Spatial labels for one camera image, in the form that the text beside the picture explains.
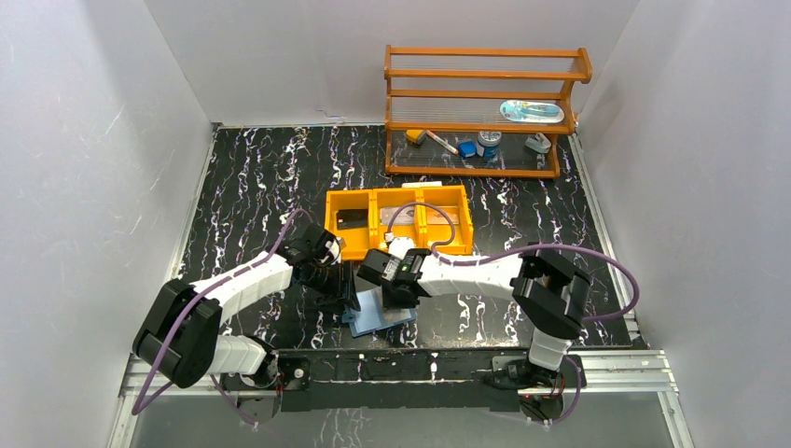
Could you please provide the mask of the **blue card holder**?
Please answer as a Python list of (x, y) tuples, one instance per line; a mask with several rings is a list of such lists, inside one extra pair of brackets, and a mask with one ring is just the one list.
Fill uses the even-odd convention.
[(355, 338), (408, 324), (417, 318), (417, 310), (414, 308), (385, 310), (382, 305), (382, 291), (378, 288), (358, 292), (357, 299), (360, 309), (345, 306), (341, 315), (341, 322), (349, 326)]

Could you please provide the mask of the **yellow three-compartment bin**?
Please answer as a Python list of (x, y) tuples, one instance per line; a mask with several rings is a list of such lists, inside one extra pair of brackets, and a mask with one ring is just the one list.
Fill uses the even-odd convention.
[(440, 242), (443, 254), (473, 252), (474, 228), (462, 185), (330, 190), (325, 228), (342, 240), (342, 260), (385, 250), (387, 233), (410, 238), (421, 248)]

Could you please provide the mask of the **orange wooden shelf rack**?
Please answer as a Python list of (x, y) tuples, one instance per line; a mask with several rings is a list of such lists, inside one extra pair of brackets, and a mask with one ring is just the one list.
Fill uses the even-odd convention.
[[(475, 49), (387, 46), (384, 125), (385, 171), (389, 175), (459, 175), (556, 178), (561, 173), (558, 140), (576, 130), (572, 108), (575, 85), (588, 84), (593, 66), (586, 48)], [(565, 118), (555, 124), (504, 119), (506, 100), (558, 105)], [(499, 154), (484, 160), (463, 159), (428, 135), (416, 147), (406, 130), (430, 130), (457, 148), (477, 143), (478, 132), (503, 134)], [(525, 146), (544, 133), (552, 143), (547, 154)]]

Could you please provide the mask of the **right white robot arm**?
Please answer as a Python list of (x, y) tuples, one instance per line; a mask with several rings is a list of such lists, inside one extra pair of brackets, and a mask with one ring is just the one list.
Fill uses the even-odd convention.
[(443, 295), (512, 300), (534, 326), (525, 361), (527, 378), (551, 385), (581, 333), (591, 278), (547, 245), (498, 256), (445, 256), (426, 248), (367, 252), (357, 275), (382, 290), (388, 309), (414, 309)]

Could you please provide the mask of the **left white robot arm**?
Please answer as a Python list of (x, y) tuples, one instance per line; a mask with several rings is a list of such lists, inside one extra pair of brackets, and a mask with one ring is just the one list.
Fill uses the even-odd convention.
[(205, 375), (241, 375), (256, 388), (281, 378), (276, 349), (256, 336), (223, 335), (220, 329), (257, 301), (291, 287), (317, 294), (321, 305), (359, 310), (350, 261), (340, 258), (337, 236), (306, 223), (283, 235), (273, 252), (193, 284), (166, 282), (133, 342), (132, 352), (180, 388)]

